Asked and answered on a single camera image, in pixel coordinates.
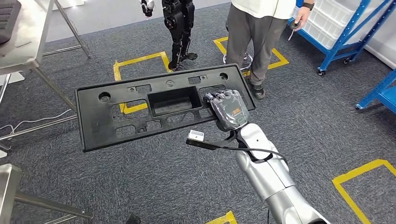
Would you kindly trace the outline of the person's hand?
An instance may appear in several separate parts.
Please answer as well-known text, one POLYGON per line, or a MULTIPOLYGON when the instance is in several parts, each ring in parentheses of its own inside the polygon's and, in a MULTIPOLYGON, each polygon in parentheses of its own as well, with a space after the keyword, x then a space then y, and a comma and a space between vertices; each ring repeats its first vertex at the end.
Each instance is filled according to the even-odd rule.
POLYGON ((309 14, 310 14, 310 9, 307 7, 300 7, 295 19, 294 19, 294 25, 290 23, 290 27, 292 30, 297 31, 302 28, 302 26, 307 22, 309 14))

